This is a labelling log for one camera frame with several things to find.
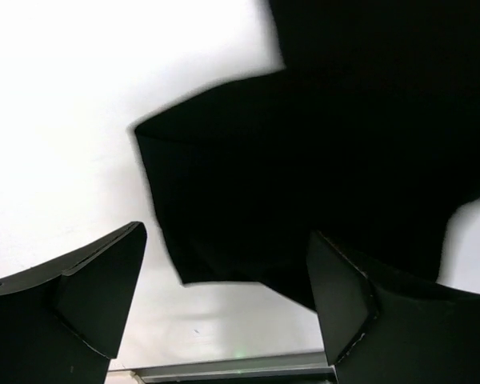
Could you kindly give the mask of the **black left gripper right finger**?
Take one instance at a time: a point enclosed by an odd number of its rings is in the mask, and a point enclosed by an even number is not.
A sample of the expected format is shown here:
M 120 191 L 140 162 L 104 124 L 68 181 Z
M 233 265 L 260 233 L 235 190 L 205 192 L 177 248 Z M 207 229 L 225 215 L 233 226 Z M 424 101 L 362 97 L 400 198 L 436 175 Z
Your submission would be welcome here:
M 480 384 L 480 294 L 416 278 L 317 232 L 307 265 L 338 382 Z

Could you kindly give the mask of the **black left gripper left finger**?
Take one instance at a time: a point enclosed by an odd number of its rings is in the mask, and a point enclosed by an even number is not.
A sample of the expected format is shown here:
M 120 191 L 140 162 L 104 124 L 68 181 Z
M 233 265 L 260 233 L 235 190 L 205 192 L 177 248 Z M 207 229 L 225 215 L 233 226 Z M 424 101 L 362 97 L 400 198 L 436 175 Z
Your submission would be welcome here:
M 131 222 L 0 278 L 0 383 L 103 383 L 118 356 L 146 248 Z

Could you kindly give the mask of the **black t shirt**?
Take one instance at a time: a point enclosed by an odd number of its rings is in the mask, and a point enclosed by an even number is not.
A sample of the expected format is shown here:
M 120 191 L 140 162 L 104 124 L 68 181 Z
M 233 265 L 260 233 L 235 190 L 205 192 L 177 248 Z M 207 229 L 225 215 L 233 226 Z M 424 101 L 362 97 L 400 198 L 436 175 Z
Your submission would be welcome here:
M 480 1 L 271 1 L 284 68 L 134 128 L 185 285 L 258 282 L 314 307 L 311 233 L 438 280 L 480 199 Z

